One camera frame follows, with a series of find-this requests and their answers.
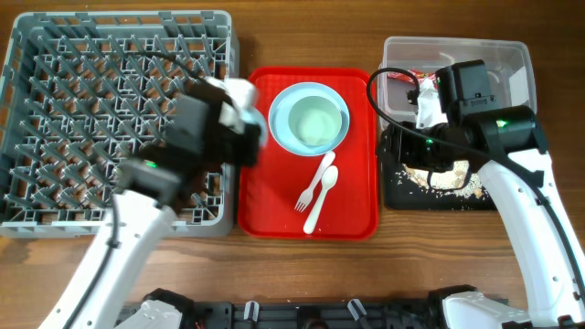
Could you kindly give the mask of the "white rice pile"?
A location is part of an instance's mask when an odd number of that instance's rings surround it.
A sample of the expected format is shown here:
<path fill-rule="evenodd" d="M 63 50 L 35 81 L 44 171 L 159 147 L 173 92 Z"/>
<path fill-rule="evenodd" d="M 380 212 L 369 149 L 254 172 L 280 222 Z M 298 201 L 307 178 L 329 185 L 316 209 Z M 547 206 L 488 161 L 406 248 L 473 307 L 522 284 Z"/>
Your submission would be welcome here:
<path fill-rule="evenodd" d="M 413 169 L 405 164 L 398 173 L 400 185 L 413 183 L 416 190 L 431 192 L 439 196 L 456 196 L 462 198 L 483 199 L 486 196 L 478 174 L 470 171 L 467 161 L 453 163 L 453 168 L 444 173 Z"/>

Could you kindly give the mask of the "green bowl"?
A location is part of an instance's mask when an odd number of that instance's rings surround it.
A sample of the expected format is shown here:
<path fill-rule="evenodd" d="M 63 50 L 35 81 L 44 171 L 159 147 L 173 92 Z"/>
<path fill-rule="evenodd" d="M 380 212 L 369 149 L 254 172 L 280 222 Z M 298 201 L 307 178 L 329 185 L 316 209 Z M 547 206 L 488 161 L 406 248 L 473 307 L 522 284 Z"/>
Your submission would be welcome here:
<path fill-rule="evenodd" d="M 322 146 L 341 131 L 342 114 L 336 103 L 321 96 L 299 99 L 288 116 L 292 134 L 304 145 Z"/>

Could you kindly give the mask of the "light blue small bowl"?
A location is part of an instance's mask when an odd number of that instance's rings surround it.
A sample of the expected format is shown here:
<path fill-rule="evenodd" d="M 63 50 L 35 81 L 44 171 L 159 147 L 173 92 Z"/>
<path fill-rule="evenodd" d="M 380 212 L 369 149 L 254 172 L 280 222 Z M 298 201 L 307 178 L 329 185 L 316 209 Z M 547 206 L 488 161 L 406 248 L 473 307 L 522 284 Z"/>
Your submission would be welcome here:
<path fill-rule="evenodd" d="M 244 112 L 242 120 L 260 128 L 259 146 L 265 147 L 268 142 L 269 129 L 264 116 L 256 108 L 251 108 Z"/>

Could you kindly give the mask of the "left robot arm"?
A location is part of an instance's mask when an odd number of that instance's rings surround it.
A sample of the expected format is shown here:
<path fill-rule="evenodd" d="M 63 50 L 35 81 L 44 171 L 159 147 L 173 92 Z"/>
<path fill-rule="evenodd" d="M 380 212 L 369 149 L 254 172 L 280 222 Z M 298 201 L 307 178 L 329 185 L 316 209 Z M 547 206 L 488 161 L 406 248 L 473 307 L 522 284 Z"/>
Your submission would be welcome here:
<path fill-rule="evenodd" d="M 173 231 L 204 175 L 223 164 L 253 166 L 266 143 L 258 90 L 245 79 L 207 78 L 179 95 L 163 141 L 119 165 L 99 232 L 44 328 L 112 328 L 156 244 Z"/>

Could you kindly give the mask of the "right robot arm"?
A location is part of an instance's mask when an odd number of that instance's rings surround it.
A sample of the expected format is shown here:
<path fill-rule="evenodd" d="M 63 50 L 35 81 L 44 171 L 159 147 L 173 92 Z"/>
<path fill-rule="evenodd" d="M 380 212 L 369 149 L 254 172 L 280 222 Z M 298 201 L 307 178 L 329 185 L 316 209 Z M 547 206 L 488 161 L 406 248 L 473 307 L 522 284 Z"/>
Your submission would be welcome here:
<path fill-rule="evenodd" d="M 526 105 L 500 106 L 480 59 L 437 70 L 435 83 L 447 120 L 430 128 L 400 123 L 370 102 L 389 124 L 381 143 L 411 168 L 444 172 L 465 161 L 478 174 L 504 222 L 528 308 L 452 286 L 430 293 L 428 327 L 583 327 L 584 252 L 555 185 L 537 116 Z"/>

